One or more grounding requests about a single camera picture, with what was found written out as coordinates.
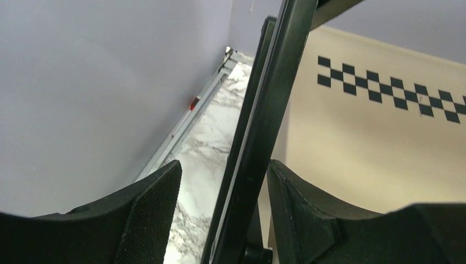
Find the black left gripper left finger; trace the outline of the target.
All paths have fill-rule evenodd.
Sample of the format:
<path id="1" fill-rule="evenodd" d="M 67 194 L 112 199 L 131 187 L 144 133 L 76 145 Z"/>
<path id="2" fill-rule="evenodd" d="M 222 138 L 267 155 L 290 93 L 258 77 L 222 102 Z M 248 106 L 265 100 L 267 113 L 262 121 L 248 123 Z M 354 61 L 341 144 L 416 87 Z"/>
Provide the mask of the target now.
<path id="1" fill-rule="evenodd" d="M 1 263 L 163 263 L 180 190 L 173 160 L 72 211 L 1 214 Z"/>

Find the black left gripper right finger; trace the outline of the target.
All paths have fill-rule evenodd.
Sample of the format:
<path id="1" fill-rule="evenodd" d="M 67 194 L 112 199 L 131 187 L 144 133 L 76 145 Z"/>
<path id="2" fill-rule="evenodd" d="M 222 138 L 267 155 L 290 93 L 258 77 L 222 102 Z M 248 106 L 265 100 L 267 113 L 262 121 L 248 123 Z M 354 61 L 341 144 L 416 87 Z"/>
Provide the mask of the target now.
<path id="1" fill-rule="evenodd" d="M 267 171 L 280 263 L 465 263 L 465 204 L 387 214 L 340 200 L 278 160 Z"/>

